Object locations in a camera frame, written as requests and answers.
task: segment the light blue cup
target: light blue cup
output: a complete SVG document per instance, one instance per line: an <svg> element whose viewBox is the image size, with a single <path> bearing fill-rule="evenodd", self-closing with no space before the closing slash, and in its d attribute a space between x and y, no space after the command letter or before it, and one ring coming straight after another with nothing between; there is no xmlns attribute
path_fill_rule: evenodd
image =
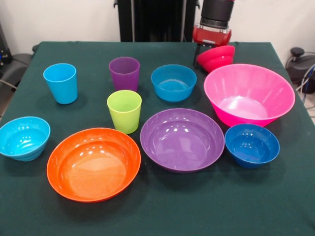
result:
<svg viewBox="0 0 315 236"><path fill-rule="evenodd" d="M18 161L32 161L44 151L49 124L38 117L14 119L0 128L0 154Z"/></svg>
<svg viewBox="0 0 315 236"><path fill-rule="evenodd" d="M44 78L56 102L69 104L77 99L77 70L73 65L51 65L44 71Z"/></svg>
<svg viewBox="0 0 315 236"><path fill-rule="evenodd" d="M179 102L191 95L197 76L186 66L164 65L153 71L151 81L159 98Z"/></svg>

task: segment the dark blue bowl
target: dark blue bowl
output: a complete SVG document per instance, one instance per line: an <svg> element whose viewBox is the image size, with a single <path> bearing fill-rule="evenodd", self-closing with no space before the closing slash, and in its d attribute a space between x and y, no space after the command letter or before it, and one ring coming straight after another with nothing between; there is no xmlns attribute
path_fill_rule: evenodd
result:
<svg viewBox="0 0 315 236"><path fill-rule="evenodd" d="M225 145L243 168L253 169L273 161L280 152L276 136L255 124L238 124L228 129Z"/></svg>

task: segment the dark green cloth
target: dark green cloth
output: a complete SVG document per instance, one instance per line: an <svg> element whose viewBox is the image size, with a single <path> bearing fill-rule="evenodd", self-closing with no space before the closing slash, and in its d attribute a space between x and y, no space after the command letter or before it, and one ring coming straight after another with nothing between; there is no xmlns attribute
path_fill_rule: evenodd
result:
<svg viewBox="0 0 315 236"><path fill-rule="evenodd" d="M288 79L270 43L234 43L236 63L270 68ZM22 116L38 116L51 125L43 154L23 163L0 157L0 236L307 236L315 235L315 128L302 102L267 126L281 152L257 170L237 166L225 150L209 168L173 174L142 151L139 174L123 193L96 204L73 202L49 185L46 164L68 135L91 127L113 127L106 99L114 91L109 62L131 56L141 63L139 94L144 122L169 108L192 108L212 117L225 132L203 91L206 73L194 69L198 82L191 97L167 103L154 93L150 75L164 64L192 67L193 43L44 42L27 69L0 125ZM79 97L58 105L44 79L44 69L67 62L77 68Z"/></svg>

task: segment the green cup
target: green cup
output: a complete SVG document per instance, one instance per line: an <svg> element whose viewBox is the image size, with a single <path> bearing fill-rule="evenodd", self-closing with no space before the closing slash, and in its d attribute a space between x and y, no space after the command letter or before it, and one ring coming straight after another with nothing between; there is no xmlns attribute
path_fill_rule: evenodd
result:
<svg viewBox="0 0 315 236"><path fill-rule="evenodd" d="M107 99L107 106L115 129L131 134L139 126L141 96L131 90L119 90Z"/></svg>

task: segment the bowl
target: bowl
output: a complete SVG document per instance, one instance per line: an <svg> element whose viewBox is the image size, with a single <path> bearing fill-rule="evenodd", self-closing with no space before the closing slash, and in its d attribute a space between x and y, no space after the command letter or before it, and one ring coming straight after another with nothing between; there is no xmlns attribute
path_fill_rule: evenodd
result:
<svg viewBox="0 0 315 236"><path fill-rule="evenodd" d="M179 102L191 95L197 76L186 66L164 65L153 71L151 81L159 98Z"/></svg>
<svg viewBox="0 0 315 236"><path fill-rule="evenodd" d="M148 157L175 173L202 170L221 156L224 135L214 120L190 109L170 109L149 118L140 133Z"/></svg>
<svg viewBox="0 0 315 236"><path fill-rule="evenodd" d="M209 49L197 57L197 62L209 73L233 63L235 47L230 45Z"/></svg>
<svg viewBox="0 0 315 236"><path fill-rule="evenodd" d="M204 90L218 117L228 126L265 126L288 113L295 102L290 83L257 65L232 64L211 72Z"/></svg>
<svg viewBox="0 0 315 236"><path fill-rule="evenodd" d="M49 124L38 117L14 119L0 128L0 154L18 161L32 161L44 151Z"/></svg>
<svg viewBox="0 0 315 236"><path fill-rule="evenodd" d="M225 145L243 168L253 169L273 161L280 152L276 136L255 124L238 124L225 134Z"/></svg>
<svg viewBox="0 0 315 236"><path fill-rule="evenodd" d="M136 177L140 150L127 134L109 128L82 130L64 139L47 164L50 185L78 202L100 202L126 189Z"/></svg>

